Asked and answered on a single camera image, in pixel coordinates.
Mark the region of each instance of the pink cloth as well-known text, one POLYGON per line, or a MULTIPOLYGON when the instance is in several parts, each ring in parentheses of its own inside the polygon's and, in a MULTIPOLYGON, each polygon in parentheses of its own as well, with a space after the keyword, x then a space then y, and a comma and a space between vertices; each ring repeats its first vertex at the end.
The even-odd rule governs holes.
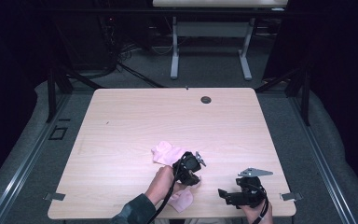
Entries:
MULTIPOLYGON (((153 161, 164 165, 172 166, 189 150, 181 147, 173 147, 170 143, 161 141, 152 149, 153 161)), ((174 193, 168 200, 168 204, 172 206, 177 212, 185 211, 193 203, 193 194, 190 189, 197 188, 200 182, 194 186, 188 186, 183 190, 174 193)))

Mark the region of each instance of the dark green sleeve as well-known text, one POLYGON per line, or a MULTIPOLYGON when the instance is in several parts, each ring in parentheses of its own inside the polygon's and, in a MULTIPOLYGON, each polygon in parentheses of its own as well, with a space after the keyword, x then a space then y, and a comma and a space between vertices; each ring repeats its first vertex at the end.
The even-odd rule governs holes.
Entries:
POLYGON ((112 223, 146 224, 155 213, 155 205, 144 194, 140 194, 124 205, 121 212, 112 218, 112 223))

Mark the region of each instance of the gray carpet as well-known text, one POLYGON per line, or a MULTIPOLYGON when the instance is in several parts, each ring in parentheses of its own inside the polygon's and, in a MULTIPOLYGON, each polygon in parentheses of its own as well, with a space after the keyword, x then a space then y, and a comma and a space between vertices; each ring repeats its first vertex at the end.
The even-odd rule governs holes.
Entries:
MULTIPOLYGON (((237 56, 237 49, 241 47, 241 41, 238 39, 185 41, 180 48, 179 78, 176 80, 170 79, 170 53, 161 55, 135 50, 123 63, 166 87, 257 88, 262 84, 261 77, 272 44, 272 40, 263 37, 253 38, 248 53, 254 76, 252 81, 243 79, 237 56)), ((94 78, 93 81, 107 88, 149 88, 142 80, 120 68, 113 74, 94 78)), ((67 104, 62 108, 56 121, 50 124, 67 128, 66 134, 62 140, 43 141, 40 155, 34 159, 35 164, 31 173, 26 176, 26 181, 18 195, 15 195, 13 204, 8 205, 7 212, 0 218, 3 223, 62 223, 47 217, 49 201, 43 200, 43 197, 46 192, 55 192, 58 186, 92 95, 89 87, 75 79, 72 79, 72 82, 76 89, 72 95, 66 97, 58 91, 59 98, 61 96, 67 104)), ((296 116, 293 100, 284 97, 282 87, 284 85, 274 88, 273 91, 259 93, 257 96, 291 191, 300 192, 304 196, 303 200, 296 202, 294 223, 342 223, 316 165, 302 121, 296 116)), ((46 83, 37 87, 36 91, 39 98, 33 117, 0 171, 0 199, 23 160, 33 150, 39 135, 46 129, 46 83)), ((343 146, 334 123, 313 94, 310 98, 310 123, 358 223, 358 180, 345 162, 343 146)), ((276 217, 274 221, 292 223, 289 217, 276 217)), ((108 220, 68 220, 67 223, 108 223, 108 220)))

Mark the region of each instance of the person's left hand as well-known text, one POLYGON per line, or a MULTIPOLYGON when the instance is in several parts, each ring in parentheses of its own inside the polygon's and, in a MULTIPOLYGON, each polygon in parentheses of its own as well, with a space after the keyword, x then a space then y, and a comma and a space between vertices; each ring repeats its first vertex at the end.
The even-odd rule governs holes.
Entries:
MULTIPOLYGON (((168 190, 171 187, 172 182, 173 168, 168 165, 160 167, 145 193, 146 197, 150 200, 150 202, 153 203, 153 205, 156 205, 159 201, 165 198, 168 193, 168 190)), ((185 185, 175 183, 172 194, 185 188, 185 185)))

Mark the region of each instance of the crumpled cloth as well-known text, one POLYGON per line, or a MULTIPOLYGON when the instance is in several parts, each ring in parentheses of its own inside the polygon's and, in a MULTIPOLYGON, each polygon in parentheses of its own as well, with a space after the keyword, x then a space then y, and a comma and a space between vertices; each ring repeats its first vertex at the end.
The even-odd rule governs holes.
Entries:
MULTIPOLYGON (((174 147, 166 141, 161 141, 152 149, 153 161, 164 165, 172 166, 176 163, 185 152, 190 151, 182 147, 174 147)), ((168 200, 167 204, 172 206, 177 212, 185 211, 193 203, 193 194, 190 189, 195 189, 200 185, 187 186, 185 189, 174 193, 168 200)))

